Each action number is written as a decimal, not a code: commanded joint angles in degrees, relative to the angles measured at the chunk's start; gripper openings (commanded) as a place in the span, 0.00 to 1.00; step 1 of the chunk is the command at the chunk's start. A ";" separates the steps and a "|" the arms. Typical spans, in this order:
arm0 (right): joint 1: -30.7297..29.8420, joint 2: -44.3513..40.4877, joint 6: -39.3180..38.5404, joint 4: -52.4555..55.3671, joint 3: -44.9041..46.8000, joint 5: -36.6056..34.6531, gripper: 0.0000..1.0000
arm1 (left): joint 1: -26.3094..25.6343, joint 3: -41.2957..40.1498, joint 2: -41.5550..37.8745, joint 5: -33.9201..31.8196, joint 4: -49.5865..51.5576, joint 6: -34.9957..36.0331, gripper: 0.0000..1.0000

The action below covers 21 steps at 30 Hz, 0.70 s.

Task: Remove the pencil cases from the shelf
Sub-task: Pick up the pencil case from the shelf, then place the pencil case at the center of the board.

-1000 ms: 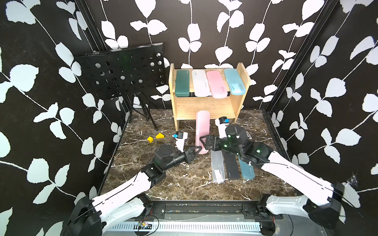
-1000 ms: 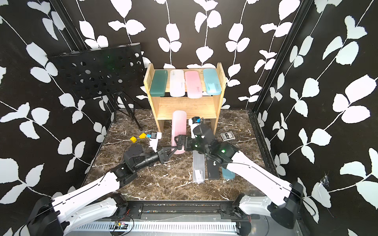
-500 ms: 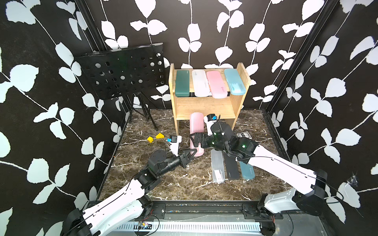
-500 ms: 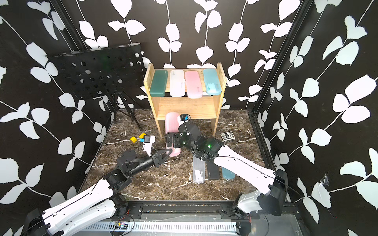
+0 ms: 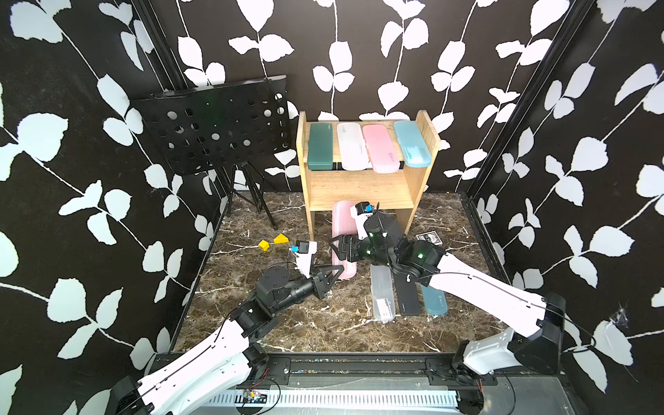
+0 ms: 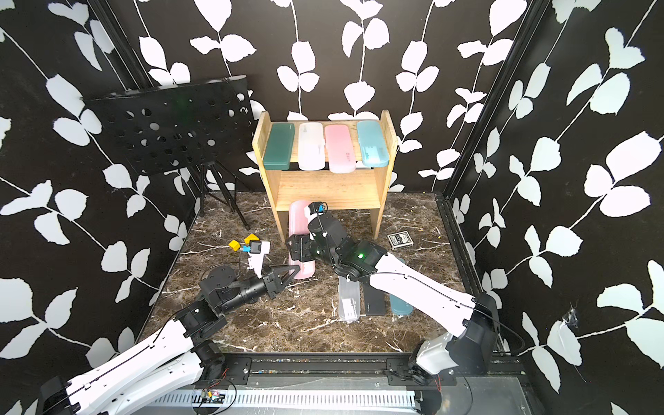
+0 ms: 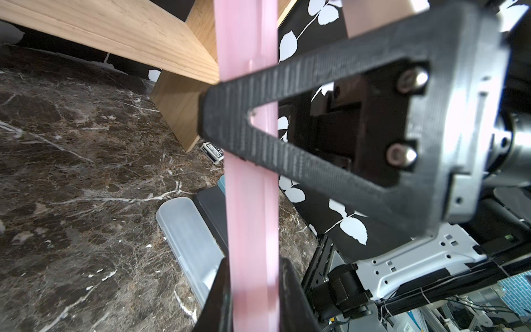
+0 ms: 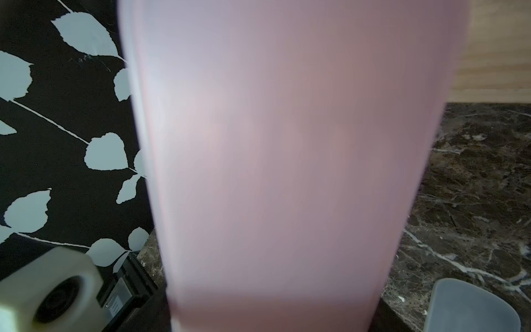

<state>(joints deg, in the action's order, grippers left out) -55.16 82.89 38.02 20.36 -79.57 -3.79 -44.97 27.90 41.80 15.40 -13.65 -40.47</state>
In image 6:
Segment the clear frosted pencil case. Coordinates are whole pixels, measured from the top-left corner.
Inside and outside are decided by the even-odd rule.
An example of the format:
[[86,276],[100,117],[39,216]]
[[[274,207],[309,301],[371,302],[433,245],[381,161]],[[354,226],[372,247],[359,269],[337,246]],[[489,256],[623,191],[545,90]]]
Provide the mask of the clear frosted pencil case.
[[340,277],[338,285],[338,315],[345,323],[354,323],[361,316],[360,283]]

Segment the dark grey pencil case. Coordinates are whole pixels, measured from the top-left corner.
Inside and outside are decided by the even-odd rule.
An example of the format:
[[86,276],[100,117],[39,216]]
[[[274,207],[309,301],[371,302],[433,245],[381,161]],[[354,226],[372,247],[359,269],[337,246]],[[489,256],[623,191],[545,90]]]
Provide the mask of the dark grey pencil case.
[[366,315],[385,316],[387,314],[385,293],[369,284],[363,284],[362,289]]

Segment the teal pencil case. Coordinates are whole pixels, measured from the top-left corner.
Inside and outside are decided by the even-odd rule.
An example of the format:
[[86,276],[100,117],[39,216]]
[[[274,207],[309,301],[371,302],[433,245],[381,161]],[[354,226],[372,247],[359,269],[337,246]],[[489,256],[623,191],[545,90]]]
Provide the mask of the teal pencil case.
[[402,317],[411,316],[411,314],[413,314],[413,306],[411,306],[411,304],[408,304],[408,302],[394,295],[390,295],[389,297],[391,311],[395,316]]

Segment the dark green pencil case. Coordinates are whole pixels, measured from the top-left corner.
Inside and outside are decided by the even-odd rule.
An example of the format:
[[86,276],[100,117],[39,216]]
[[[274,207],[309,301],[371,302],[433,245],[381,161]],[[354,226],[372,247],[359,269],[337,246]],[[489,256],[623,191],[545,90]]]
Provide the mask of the dark green pencil case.
[[263,163],[266,170],[290,169],[292,148],[295,138],[295,126],[292,123],[271,125],[266,143]]

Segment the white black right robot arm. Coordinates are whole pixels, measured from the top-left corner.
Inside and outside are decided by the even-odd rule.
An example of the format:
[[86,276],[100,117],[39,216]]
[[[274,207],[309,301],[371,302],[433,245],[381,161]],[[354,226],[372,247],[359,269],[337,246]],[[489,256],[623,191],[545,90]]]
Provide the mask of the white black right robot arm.
[[292,259],[326,262],[338,276],[393,295],[444,328],[443,335],[421,342],[402,378],[426,384],[451,370],[470,375],[489,370],[499,331],[493,297],[452,290],[407,266],[384,247],[368,240],[355,242],[344,232],[339,236],[332,231],[295,234],[286,245]]

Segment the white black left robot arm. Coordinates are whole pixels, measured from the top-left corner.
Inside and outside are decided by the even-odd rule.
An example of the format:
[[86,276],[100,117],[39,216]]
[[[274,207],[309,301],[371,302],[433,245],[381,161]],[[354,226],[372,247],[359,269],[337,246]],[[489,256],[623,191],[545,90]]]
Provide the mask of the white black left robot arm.
[[226,359],[212,336],[226,314],[261,296],[276,297],[299,274],[299,266],[266,268],[263,277],[239,280],[229,266],[212,269],[195,301],[183,307],[155,334],[107,363],[70,380],[55,377],[39,393],[39,414],[126,414],[164,394],[218,375]]

